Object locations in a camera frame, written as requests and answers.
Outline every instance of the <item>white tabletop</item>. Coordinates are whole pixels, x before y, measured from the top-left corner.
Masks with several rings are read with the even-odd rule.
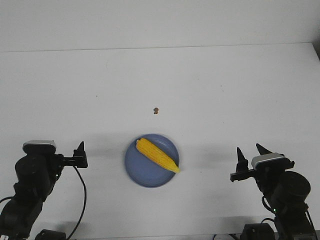
[[[254,179],[230,182],[236,147],[251,160],[260,143],[310,181],[318,229],[319,79],[309,43],[0,53],[1,196],[13,194],[24,142],[55,140],[71,156],[84,141],[88,203],[74,237],[239,233],[271,217]],[[167,136],[180,154],[181,173],[154,189],[124,169],[128,144],[146,133]],[[68,234],[82,202],[65,167],[31,237]]]

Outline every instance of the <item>corn cob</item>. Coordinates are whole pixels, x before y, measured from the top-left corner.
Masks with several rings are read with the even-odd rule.
[[[150,142],[148,139],[140,138],[136,141],[136,149],[145,155],[148,159],[152,160],[154,163],[158,164],[160,167],[172,171],[174,173],[179,173],[180,169],[165,152],[160,148]]]

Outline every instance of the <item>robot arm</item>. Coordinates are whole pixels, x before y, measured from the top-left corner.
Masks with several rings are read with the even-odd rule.
[[[269,203],[267,209],[275,214],[274,224],[280,240],[316,239],[315,230],[306,216],[308,205],[305,204],[305,199],[311,191],[310,183],[299,173],[286,171],[293,168],[295,163],[283,154],[271,152],[259,144],[256,147],[260,156],[252,159],[250,170],[248,161],[240,149],[237,149],[238,164],[236,172],[231,173],[230,180],[240,181],[250,177],[255,179],[259,190],[263,193],[263,199]],[[261,224],[250,224],[251,228],[261,228],[261,226]],[[264,239],[263,230],[259,230],[259,238]],[[242,240],[258,239],[247,236],[243,234]]]
[[[84,142],[74,150],[73,157],[55,154],[54,141],[33,140],[23,145],[26,156],[15,165],[18,182],[15,195],[0,215],[0,236],[9,240],[26,239],[40,214],[43,202],[52,192],[65,166],[87,168]]]

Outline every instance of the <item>white wall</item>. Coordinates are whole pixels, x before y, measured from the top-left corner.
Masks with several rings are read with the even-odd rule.
[[[309,43],[318,0],[0,2],[0,51]]]

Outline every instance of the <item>round plate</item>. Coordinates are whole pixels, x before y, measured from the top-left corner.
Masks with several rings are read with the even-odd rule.
[[[144,156],[136,149],[136,141],[145,138],[164,151],[179,166],[179,154],[175,145],[166,137],[158,134],[146,134],[136,138],[128,147],[124,165],[130,178],[137,184],[156,188],[169,182],[175,175]]]

